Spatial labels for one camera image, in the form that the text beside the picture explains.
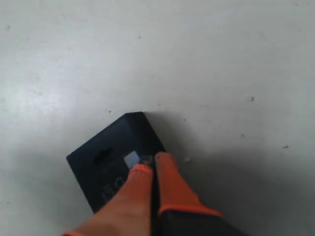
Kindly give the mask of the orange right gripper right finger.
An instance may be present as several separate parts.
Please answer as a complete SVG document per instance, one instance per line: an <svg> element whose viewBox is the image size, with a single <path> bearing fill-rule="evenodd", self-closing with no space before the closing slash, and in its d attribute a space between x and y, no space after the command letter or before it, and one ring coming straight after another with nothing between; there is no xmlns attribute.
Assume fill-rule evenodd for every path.
<svg viewBox="0 0 315 236"><path fill-rule="evenodd" d="M244 236L217 210L206 207L181 176L176 158L156 155L159 183L159 231L162 236Z"/></svg>

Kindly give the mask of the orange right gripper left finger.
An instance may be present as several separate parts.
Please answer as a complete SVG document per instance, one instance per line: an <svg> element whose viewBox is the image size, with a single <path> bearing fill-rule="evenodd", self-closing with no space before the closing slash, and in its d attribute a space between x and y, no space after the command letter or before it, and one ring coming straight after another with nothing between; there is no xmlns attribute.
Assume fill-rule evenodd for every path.
<svg viewBox="0 0 315 236"><path fill-rule="evenodd" d="M151 167L137 164L117 194L94 216L64 236L149 236Z"/></svg>

